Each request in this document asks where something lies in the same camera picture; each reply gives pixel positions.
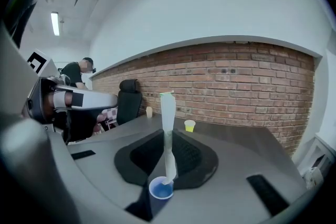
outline man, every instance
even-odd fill
[[[88,88],[82,81],[82,73],[94,73],[95,70],[96,69],[93,68],[93,60],[89,57],[85,57],[80,62],[67,64],[61,70],[61,74],[65,74],[70,78],[70,86],[87,90]]]

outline brick wall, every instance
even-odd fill
[[[118,94],[138,79],[141,110],[160,111],[160,92],[174,90],[176,115],[217,124],[264,126],[289,154],[306,128],[313,58],[270,44],[212,43],[159,52],[93,78],[93,89]]]

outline fluorescent light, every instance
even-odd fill
[[[51,22],[52,22],[52,28],[54,29],[55,36],[59,36],[59,27],[58,27],[58,13],[52,12],[51,13]]]

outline black t-shirt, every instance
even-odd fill
[[[80,74],[80,67],[77,62],[68,63],[61,71],[62,74],[67,75],[70,78],[70,86],[77,87],[75,83],[82,82],[82,76]]]

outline table surface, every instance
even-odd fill
[[[69,145],[68,150],[71,154],[86,150],[96,153],[76,160],[77,166],[95,188],[125,208],[138,199],[142,188],[122,179],[114,166],[114,155],[120,148],[161,128],[160,114],[151,119],[141,116]],[[266,128],[196,122],[194,132],[189,133],[184,131],[184,119],[180,118],[175,118],[174,128],[211,147],[218,155],[219,166],[200,188],[176,190],[152,222],[204,223],[225,219],[234,223],[258,223],[267,220],[269,212],[246,180],[255,174],[262,174],[288,203],[306,192],[294,163]],[[162,173],[162,165],[157,167],[160,170],[154,170],[152,175]]]

